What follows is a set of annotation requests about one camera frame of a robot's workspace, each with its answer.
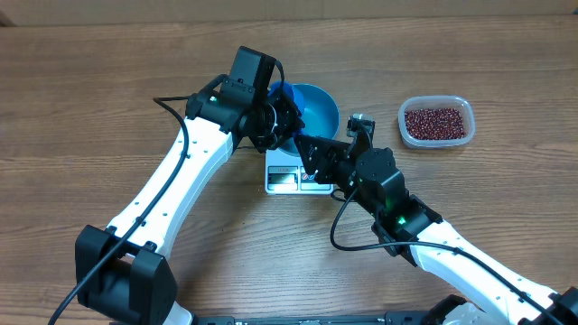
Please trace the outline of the blue plastic measuring scoop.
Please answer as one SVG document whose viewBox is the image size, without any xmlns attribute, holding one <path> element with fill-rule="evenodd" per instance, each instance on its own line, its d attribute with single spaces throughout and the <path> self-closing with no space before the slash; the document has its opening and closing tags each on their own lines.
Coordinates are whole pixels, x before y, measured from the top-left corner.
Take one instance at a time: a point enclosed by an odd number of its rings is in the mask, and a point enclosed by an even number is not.
<svg viewBox="0 0 578 325">
<path fill-rule="evenodd" d="M 278 81 L 271 85 L 266 103 L 274 110 L 276 135 L 295 137 L 304 127 L 304 97 L 293 84 Z"/>
</svg>

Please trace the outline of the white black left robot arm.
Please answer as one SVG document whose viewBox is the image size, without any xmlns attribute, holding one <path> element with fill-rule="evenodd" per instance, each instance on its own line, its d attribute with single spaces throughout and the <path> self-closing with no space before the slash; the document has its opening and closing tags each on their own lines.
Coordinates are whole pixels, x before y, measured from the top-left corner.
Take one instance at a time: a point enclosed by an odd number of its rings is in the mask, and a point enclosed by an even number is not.
<svg viewBox="0 0 578 325">
<path fill-rule="evenodd" d="M 219 75 L 183 100 L 179 134 L 145 186 L 105 228 L 87 226 L 75 243 L 79 304 L 121 324 L 194 323 L 176 301 L 168 263 L 184 220 L 242 138 L 263 153 L 304 126 L 303 100 L 282 81 L 256 88 Z"/>
</svg>

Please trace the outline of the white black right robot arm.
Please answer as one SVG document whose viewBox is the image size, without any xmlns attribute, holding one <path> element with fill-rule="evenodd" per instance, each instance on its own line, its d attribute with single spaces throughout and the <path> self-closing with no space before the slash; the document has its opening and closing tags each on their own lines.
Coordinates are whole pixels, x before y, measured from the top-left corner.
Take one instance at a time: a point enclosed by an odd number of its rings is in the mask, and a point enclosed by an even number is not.
<svg viewBox="0 0 578 325">
<path fill-rule="evenodd" d="M 295 146 L 316 182 L 338 185 L 347 203 L 356 202 L 373 217 L 378 242 L 370 249 L 401 255 L 461 293 L 430 321 L 463 321 L 466 308 L 476 307 L 474 324 L 577 322 L 576 288 L 558 293 L 534 283 L 468 242 L 409 192 L 391 149 L 374 147 L 364 134 L 355 135 L 351 143 L 297 135 Z"/>
</svg>

